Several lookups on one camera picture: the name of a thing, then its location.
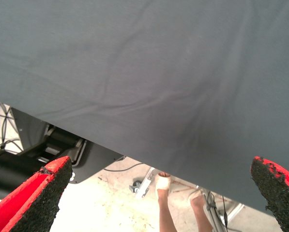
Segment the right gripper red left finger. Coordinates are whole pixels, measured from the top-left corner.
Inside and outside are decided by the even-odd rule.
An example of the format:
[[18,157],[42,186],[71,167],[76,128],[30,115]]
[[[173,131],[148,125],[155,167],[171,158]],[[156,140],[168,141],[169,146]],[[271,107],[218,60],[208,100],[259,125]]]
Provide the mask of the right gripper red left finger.
[[68,156],[58,158],[0,201],[0,232],[48,232],[72,176]]

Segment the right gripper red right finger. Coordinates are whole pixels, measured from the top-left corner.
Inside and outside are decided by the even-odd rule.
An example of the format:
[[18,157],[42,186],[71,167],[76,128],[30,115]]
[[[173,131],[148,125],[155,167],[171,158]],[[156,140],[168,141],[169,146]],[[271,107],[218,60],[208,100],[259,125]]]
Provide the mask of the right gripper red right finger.
[[251,176],[284,232],[289,232],[289,171],[263,157],[255,156]]

